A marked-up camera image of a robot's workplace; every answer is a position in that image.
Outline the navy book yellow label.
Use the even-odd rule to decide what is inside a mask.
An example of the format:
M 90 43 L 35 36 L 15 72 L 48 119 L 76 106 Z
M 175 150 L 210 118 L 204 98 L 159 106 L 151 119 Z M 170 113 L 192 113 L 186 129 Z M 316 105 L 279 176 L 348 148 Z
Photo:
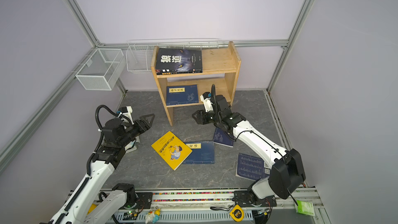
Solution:
M 230 139 L 230 137 L 227 134 L 225 134 L 225 132 L 220 128 L 215 129 L 213 142 L 215 144 L 228 146 L 228 147 L 233 147 L 234 145 L 233 139 Z
M 199 102 L 197 85 L 167 86 L 166 105 L 186 105 Z

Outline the blue book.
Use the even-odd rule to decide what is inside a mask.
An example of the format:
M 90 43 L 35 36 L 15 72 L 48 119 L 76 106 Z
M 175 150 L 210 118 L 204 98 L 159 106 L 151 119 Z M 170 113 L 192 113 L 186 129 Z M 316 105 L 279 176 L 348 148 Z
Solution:
M 186 143 L 192 150 L 183 164 L 215 164 L 215 148 L 213 141 L 196 141 Z

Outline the yellow folder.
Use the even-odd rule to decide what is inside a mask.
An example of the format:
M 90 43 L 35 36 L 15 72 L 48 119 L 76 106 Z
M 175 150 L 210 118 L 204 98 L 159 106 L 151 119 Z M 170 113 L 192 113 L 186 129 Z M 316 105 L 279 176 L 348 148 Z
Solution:
M 174 171 L 192 153 L 192 149 L 171 131 L 164 134 L 151 147 Z

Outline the black Murphy's law book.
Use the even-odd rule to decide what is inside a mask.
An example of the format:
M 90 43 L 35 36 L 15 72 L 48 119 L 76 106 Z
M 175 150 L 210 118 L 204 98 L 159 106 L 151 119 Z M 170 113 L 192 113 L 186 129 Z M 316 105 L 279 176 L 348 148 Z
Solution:
M 198 69 L 198 70 L 190 70 L 190 71 L 161 71 L 157 69 L 155 73 L 157 75 L 176 75 L 176 74 L 195 74 L 195 73 L 202 73 L 203 71 Z

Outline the black wolf cover book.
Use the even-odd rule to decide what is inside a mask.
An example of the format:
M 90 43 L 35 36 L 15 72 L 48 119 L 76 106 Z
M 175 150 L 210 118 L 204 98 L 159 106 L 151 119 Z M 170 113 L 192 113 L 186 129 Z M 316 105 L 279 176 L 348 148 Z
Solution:
M 159 48 L 154 69 L 161 71 L 203 70 L 201 50 Z

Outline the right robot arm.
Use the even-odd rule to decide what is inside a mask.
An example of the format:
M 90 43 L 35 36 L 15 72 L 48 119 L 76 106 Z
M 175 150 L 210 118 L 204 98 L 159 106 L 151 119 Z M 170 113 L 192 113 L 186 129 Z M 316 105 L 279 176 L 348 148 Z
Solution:
M 234 113 L 224 96 L 216 94 L 216 86 L 201 95 L 204 110 L 192 114 L 201 125 L 212 123 L 234 141 L 251 148 L 270 169 L 269 176 L 255 181 L 248 189 L 245 202 L 258 206 L 271 196 L 286 200 L 304 183 L 306 175 L 301 154 L 272 142 L 240 113 Z

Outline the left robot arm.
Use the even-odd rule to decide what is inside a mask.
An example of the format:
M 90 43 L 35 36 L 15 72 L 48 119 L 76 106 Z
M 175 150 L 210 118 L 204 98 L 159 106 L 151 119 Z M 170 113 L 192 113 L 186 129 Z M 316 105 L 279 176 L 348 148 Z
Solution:
M 115 172 L 126 148 L 148 131 L 154 114 L 132 120 L 128 107 L 117 112 L 106 105 L 95 110 L 100 132 L 96 148 L 86 163 L 86 174 L 64 205 L 50 219 L 51 224 L 104 224 L 122 207 L 135 207 L 140 201 L 133 184 L 118 183 L 109 194 L 101 191 Z

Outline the wooden two-tier bookshelf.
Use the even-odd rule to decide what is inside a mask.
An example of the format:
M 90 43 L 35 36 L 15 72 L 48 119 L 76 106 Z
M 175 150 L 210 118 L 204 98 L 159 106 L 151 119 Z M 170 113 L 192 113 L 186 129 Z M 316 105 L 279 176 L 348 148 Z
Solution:
M 241 58 L 232 41 L 228 43 L 227 48 L 204 49 L 202 51 L 202 73 L 158 75 L 155 72 L 158 53 L 159 47 L 156 46 L 152 55 L 151 71 L 170 125 L 173 125 L 175 105 L 168 106 L 166 104 L 167 87 L 197 85 L 198 95 L 200 96 L 205 92 L 210 92 L 211 86 L 214 84 L 216 93 L 223 95 L 230 105 L 233 104 Z

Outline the white mesh box basket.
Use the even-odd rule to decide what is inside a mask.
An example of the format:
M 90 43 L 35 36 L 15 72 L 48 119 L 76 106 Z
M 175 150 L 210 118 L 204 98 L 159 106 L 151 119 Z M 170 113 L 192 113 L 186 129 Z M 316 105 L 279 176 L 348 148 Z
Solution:
M 121 49 L 98 48 L 78 70 L 76 78 L 86 90 L 111 91 L 125 66 Z

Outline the navy notebook white lines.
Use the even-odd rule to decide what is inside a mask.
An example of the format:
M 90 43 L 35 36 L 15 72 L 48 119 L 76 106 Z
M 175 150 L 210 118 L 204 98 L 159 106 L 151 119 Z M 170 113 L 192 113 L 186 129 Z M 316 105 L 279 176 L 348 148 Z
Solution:
M 236 176 L 257 181 L 269 177 L 270 169 L 266 163 L 258 157 L 239 153 L 237 159 Z

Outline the small white toy figure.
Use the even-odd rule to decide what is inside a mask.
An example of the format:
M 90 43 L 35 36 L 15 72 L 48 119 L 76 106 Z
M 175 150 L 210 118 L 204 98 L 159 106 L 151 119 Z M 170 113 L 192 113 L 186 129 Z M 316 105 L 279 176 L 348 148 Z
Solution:
M 153 211 L 149 211 L 145 216 L 145 224 L 155 224 L 160 219 L 160 215 L 161 210 L 159 208 Z

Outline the yellow tape measure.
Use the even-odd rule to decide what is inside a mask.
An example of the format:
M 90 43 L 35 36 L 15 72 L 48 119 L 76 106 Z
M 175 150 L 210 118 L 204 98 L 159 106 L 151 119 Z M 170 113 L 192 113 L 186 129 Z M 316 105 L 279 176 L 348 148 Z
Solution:
M 235 222 L 241 222 L 244 218 L 244 212 L 243 209 L 238 205 L 235 204 L 231 211 L 229 212 L 229 215 Z

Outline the green white packet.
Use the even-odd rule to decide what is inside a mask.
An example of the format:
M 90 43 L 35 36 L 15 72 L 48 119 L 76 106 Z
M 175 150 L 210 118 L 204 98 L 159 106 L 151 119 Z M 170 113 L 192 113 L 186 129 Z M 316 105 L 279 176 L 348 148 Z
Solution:
M 306 201 L 296 201 L 295 210 L 298 214 L 306 215 L 306 216 L 315 216 L 315 208 L 313 203 Z

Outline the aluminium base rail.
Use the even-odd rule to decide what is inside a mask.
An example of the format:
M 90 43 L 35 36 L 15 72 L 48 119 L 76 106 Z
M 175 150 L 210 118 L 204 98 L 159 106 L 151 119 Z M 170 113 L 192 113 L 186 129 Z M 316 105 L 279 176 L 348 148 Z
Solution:
M 298 206 L 299 202 L 313 205 L 315 212 L 323 208 L 320 196 L 314 188 L 300 187 L 287 199 L 271 194 L 256 200 L 248 190 L 242 189 L 199 189 L 199 190 L 153 190 L 135 191 L 131 185 L 117 186 L 109 192 L 99 205 L 90 211 L 89 208 L 98 198 L 100 190 L 77 189 L 68 198 L 61 209 L 51 218 L 52 224 L 104 224 L 115 213 L 128 207 L 145 209 L 174 209 L 181 211 L 201 211 L 210 207 L 240 206 L 241 208 L 288 208 Z

